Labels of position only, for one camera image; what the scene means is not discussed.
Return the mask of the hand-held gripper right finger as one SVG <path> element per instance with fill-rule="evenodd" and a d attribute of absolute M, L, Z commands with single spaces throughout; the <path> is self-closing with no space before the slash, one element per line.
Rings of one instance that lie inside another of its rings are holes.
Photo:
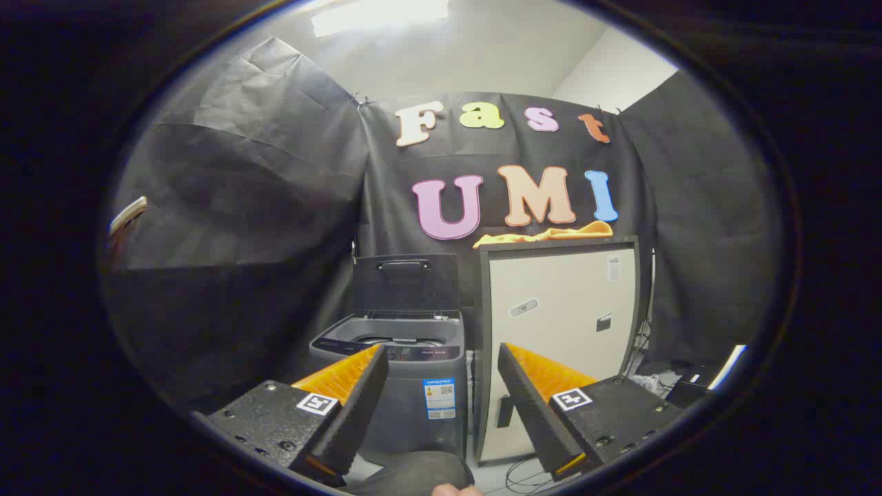
<path fill-rule="evenodd" d="M 555 482 L 633 452 L 681 415 L 681 408 L 624 375 L 593 380 L 513 343 L 499 346 L 498 373 Z"/>

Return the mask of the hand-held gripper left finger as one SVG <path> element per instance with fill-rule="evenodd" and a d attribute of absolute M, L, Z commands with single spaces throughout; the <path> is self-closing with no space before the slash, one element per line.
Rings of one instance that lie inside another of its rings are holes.
<path fill-rule="evenodd" d="M 365 440 L 387 375 L 375 344 L 291 385 L 265 380 L 192 421 L 213 442 L 274 477 L 340 487 Z"/>

